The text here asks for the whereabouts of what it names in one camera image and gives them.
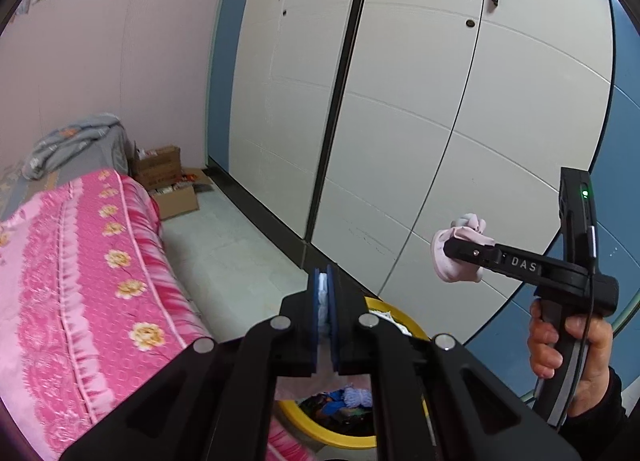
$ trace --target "black baseboard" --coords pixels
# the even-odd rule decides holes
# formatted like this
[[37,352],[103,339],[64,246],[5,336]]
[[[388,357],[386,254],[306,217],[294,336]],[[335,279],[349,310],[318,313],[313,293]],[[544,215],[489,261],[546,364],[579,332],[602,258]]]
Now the black baseboard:
[[209,167],[204,169],[204,172],[238,207],[240,212],[297,267],[304,269],[307,273],[313,273],[316,268],[325,271],[327,265],[331,264],[340,276],[340,285],[352,285],[362,291],[366,297],[378,298],[372,291],[369,291],[338,264],[335,264],[334,261],[324,255],[322,251],[318,250],[313,244],[307,243],[286,226],[211,157],[209,157]]

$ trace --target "person's hand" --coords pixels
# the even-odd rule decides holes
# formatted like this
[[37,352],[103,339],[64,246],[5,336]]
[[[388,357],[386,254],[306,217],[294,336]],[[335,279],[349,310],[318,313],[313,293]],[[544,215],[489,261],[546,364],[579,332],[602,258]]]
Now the person's hand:
[[[540,301],[531,305],[531,321],[527,346],[531,356],[531,369],[539,378],[553,378],[555,369],[562,365],[562,355],[551,345],[558,342],[558,331],[549,323],[541,320]],[[569,317],[565,322],[567,332],[580,340],[584,332],[587,317],[577,315]],[[609,359],[613,344],[611,324],[600,317],[593,316],[589,326],[589,353],[584,364],[582,378],[575,390],[574,399],[569,406],[569,417],[584,414],[594,408],[604,397],[609,387]]]

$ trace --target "pink bedspread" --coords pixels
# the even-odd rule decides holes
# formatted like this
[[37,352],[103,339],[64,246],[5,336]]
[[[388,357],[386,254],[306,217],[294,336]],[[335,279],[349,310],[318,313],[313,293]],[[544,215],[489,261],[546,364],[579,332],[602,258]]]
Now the pink bedspread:
[[[146,191],[114,170],[37,194],[0,224],[0,397],[45,461],[208,334],[158,231]],[[272,423],[268,458],[311,459],[280,432]]]

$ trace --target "yellow rim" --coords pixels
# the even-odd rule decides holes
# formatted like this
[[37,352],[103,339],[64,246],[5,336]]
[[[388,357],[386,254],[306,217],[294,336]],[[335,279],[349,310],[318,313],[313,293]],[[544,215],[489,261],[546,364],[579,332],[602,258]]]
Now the yellow rim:
[[[413,336],[415,336],[416,338],[422,338],[423,340],[428,340],[428,336],[422,330],[422,328],[418,326],[417,323],[406,313],[400,311],[397,308],[394,308],[391,305],[388,305],[386,302],[378,300],[377,298],[365,297],[365,299],[367,301],[367,307],[369,309],[375,309],[376,311],[382,311],[384,313],[391,313],[391,316],[394,318],[394,320],[404,325]],[[330,446],[347,448],[350,450],[362,450],[376,447],[375,436],[347,436],[344,434],[338,434],[337,432],[332,432],[331,430],[321,427],[310,417],[308,417],[308,415],[306,415],[293,400],[280,401],[279,405],[282,409],[282,412],[287,416],[289,421],[292,422],[293,425],[295,425],[297,429],[301,430],[316,441],[325,443]]]

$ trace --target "gray floor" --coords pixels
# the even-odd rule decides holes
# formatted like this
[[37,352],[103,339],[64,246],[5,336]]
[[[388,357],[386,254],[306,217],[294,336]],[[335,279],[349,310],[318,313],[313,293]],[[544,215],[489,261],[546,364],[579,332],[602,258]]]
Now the gray floor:
[[[198,194],[200,210],[163,223],[166,254],[212,336],[226,341],[278,314],[282,297],[306,288],[298,269],[220,192]],[[375,461],[374,451],[325,447],[319,460]]]

